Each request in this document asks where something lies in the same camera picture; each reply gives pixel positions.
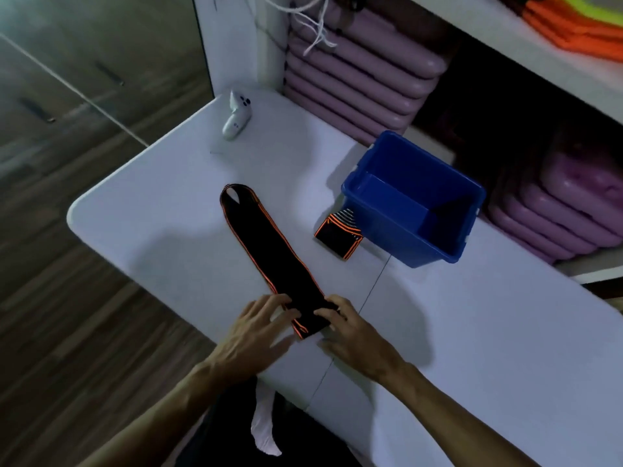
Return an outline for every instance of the floor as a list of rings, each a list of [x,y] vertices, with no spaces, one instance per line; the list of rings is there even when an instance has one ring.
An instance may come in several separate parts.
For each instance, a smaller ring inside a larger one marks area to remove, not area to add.
[[[0,0],[0,464],[76,465],[212,350],[65,220],[212,97],[192,0]]]

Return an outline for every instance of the forearm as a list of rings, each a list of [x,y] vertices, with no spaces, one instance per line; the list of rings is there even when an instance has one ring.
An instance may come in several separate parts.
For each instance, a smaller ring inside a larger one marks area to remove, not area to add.
[[[430,383],[411,364],[385,387],[416,416],[456,467],[535,467],[536,463]]]
[[[191,374],[158,403],[79,467],[154,466],[162,464],[177,443],[214,402],[220,386],[209,374]]]

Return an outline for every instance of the black fabric with orange trim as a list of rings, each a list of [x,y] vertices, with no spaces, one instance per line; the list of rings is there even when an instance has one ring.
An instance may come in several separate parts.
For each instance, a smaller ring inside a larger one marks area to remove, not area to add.
[[[344,260],[353,255],[363,239],[353,212],[345,209],[331,213],[316,231],[316,239]]]
[[[231,188],[239,203],[227,194]],[[313,312],[318,308],[337,309],[324,294],[309,270],[266,212],[251,188],[230,184],[223,188],[221,206],[225,219],[238,241],[266,279],[274,293],[292,298],[288,308],[297,308],[301,317],[292,326],[304,339],[328,326],[328,321]]]

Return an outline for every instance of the hand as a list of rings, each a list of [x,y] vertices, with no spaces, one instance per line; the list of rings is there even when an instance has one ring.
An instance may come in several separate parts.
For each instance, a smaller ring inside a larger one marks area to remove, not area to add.
[[[191,375],[210,376],[223,390],[268,369],[297,340],[292,334],[273,345],[292,320],[301,316],[298,309],[289,309],[270,321],[279,306],[291,301],[289,296],[279,294],[263,295],[248,303],[229,334]]]
[[[314,311],[331,323],[334,332],[331,339],[323,339],[321,347],[371,380],[386,385],[404,365],[398,351],[359,316],[346,298],[331,295],[326,299],[338,306],[339,313],[328,308]]]

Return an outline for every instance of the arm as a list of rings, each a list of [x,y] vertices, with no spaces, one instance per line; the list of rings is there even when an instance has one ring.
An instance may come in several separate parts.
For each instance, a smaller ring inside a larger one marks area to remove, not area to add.
[[[162,464],[180,439],[226,388],[267,369],[295,341],[276,337],[300,317],[289,309],[270,321],[286,295],[250,302],[227,337],[162,400],[82,461],[80,467],[154,466]]]
[[[457,467],[538,467],[517,447],[473,416],[405,362],[396,349],[340,296],[327,298],[339,312],[316,314],[331,323],[335,337],[322,342],[353,369],[384,386],[409,408]]]

